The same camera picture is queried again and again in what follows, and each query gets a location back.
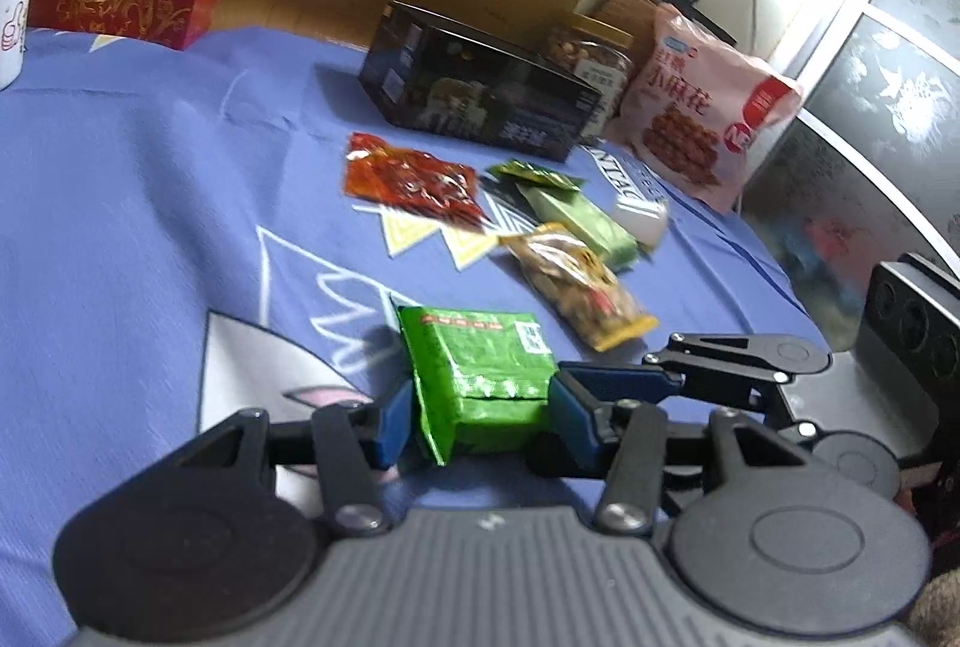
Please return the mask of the black cardboard box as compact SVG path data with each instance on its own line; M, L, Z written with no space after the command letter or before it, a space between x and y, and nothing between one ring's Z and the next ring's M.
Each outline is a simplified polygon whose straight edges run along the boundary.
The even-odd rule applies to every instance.
M382 10L358 78L394 126L551 161L568 158L601 101L521 46L398 1Z

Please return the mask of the dark green snack packet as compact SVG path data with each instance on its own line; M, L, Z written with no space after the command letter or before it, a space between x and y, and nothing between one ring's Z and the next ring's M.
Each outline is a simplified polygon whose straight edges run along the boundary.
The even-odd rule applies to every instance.
M586 184L582 177L569 176L562 171L517 158L488 166L487 173L496 177L498 181L522 182L537 188L555 189L555 191L579 192Z

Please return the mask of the light green wafer packet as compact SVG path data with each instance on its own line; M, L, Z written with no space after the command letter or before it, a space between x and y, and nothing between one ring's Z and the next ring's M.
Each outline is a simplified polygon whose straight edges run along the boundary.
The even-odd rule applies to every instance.
M640 259L636 239L582 192L519 184L517 191L542 223L563 225L613 272L630 269Z

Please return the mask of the white enamel mug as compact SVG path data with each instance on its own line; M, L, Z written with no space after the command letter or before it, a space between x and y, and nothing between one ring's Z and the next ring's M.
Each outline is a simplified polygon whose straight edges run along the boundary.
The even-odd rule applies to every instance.
M10 85L20 77L26 49L26 26L28 26L29 1L0 0L0 88Z

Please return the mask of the blue printed tablecloth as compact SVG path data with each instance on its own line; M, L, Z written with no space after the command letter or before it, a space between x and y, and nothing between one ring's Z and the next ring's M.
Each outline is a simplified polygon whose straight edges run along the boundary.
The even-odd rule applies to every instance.
M356 132L397 131L358 51L213 33L184 51L34 30L2 95L2 639L73 622L50 553L75 512L242 407L274 420L394 387L400 305L525 312L587 348L517 272L433 223L387 233L342 189Z

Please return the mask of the red spicy snack packet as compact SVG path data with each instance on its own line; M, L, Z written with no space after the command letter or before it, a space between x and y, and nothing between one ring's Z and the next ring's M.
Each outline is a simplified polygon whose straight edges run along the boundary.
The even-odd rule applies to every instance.
M477 171L470 166L366 132L353 132L348 140L343 192L352 197L480 230L485 214L477 191Z

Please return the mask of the pink fried twist bag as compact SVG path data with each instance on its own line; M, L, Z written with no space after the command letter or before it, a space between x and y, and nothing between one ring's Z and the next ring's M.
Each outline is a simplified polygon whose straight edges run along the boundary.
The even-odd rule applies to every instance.
M797 82L661 5L651 56L604 137L726 213L745 188L750 147L768 127L793 119L801 101Z

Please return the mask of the nut jar gold lid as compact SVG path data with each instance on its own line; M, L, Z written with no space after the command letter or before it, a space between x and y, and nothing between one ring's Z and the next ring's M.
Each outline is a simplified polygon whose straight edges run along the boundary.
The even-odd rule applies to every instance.
M545 58L601 93L584 127L584 142L596 142L617 113L633 74L631 48L630 33L583 14L568 14L550 28L542 46Z

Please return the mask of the yellow peanut snack packet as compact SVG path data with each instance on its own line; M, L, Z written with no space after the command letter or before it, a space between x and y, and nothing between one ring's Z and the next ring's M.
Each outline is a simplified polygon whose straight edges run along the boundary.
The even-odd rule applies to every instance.
M527 283L597 353L643 338L659 321L601 258L560 223L498 237Z

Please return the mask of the round wooden board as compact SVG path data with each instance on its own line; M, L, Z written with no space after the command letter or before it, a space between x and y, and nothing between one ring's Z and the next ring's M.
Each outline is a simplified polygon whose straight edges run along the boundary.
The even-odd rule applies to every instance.
M656 39L656 12L656 0L603 0L590 11L590 16L623 30L633 38L635 46L643 46Z

